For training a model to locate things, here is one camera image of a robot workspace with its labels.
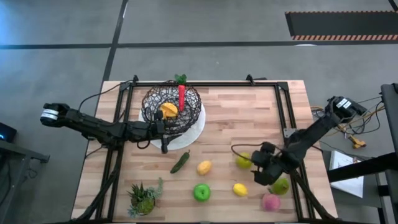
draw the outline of green lime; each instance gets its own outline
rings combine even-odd
[[[237,156],[236,165],[242,169],[250,169],[250,167],[251,167],[251,161],[249,160],[251,157],[250,154],[247,152],[242,152],[242,153],[239,153],[239,155],[246,157],[248,159],[244,159],[240,156]]]

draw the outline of wooden table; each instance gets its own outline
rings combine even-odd
[[[304,82],[301,80],[287,82],[297,126],[306,128],[312,124],[313,119]],[[103,91],[118,83],[120,82],[104,82]],[[126,143],[113,221],[297,221],[291,191],[281,196],[282,205],[278,212],[262,210],[261,198],[268,192],[267,187],[255,183],[253,174],[248,170],[236,167],[235,155],[230,149],[232,144],[259,144],[263,141],[282,146],[282,132],[274,89],[269,87],[196,87],[196,89],[206,109],[206,124],[201,136],[192,145],[181,150],[169,151],[168,154],[161,154],[160,149],[152,145],[145,150],[139,150],[136,144]],[[141,101],[147,91],[148,88],[134,88],[130,120],[138,119]],[[118,88],[101,95],[96,117],[107,121],[113,120],[117,95]],[[87,153],[99,146],[98,142],[91,142]],[[188,150],[191,151],[188,162],[180,171],[170,174],[170,169]],[[258,147],[239,147],[237,150],[252,152],[258,150]],[[98,193],[105,158],[106,149],[102,149],[85,161],[72,218],[81,215]],[[199,176],[196,173],[196,166],[204,160],[211,160],[213,168],[209,174]],[[321,152],[309,149],[305,165],[311,190],[326,210],[337,217]],[[146,187],[150,185],[155,187],[159,177],[164,180],[164,192],[157,201],[155,209],[150,214],[135,220],[129,218],[127,209],[130,199],[127,191],[130,190],[131,184],[140,184],[142,181]],[[238,182],[248,188],[247,197],[238,197],[233,193],[232,187]],[[205,203],[196,202],[192,197],[192,189],[198,183],[206,183],[211,188],[211,198]],[[305,197],[301,191],[300,198],[306,214]],[[108,200],[109,198],[105,200],[106,210]]]

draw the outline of concrete floor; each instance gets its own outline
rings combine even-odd
[[[122,0],[0,0],[0,44],[111,43]],[[130,0],[120,43],[290,40],[284,11],[391,10],[387,0]],[[220,47],[118,49],[110,80],[242,80],[247,74],[273,80],[305,80],[312,105],[333,95],[365,100],[380,85],[398,82],[398,45],[316,47]],[[46,102],[76,108],[101,86],[109,49],[0,50],[0,121],[18,130],[16,143],[44,154],[17,198],[10,223],[61,222],[70,218],[87,141],[66,129],[40,124]],[[93,114],[96,100],[83,112]],[[378,101],[364,103],[373,106]],[[351,154],[393,151],[384,113],[379,131],[361,136],[353,150],[341,136],[325,142]],[[376,127],[373,121],[369,129]],[[377,223],[373,208],[336,204],[344,220]]]

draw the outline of pink fruit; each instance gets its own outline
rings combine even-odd
[[[270,212],[278,211],[280,207],[279,197],[273,194],[265,194],[262,198],[262,207]]]

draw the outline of yellow-green fruit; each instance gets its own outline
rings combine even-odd
[[[237,196],[246,196],[248,194],[248,189],[243,184],[235,184],[233,190]]]
[[[289,190],[289,181],[286,178],[279,178],[272,184],[271,192],[276,195],[284,195]]]
[[[247,152],[242,152],[242,153],[239,153],[239,154],[240,154],[241,156],[243,156],[243,157],[248,158],[248,159],[250,159],[250,157],[251,157],[250,154],[247,153]],[[251,167],[251,161],[248,160],[248,159],[244,159],[244,158],[238,156],[238,157],[236,158],[236,165],[237,165],[238,167],[242,168],[242,169],[250,169],[250,167]]]

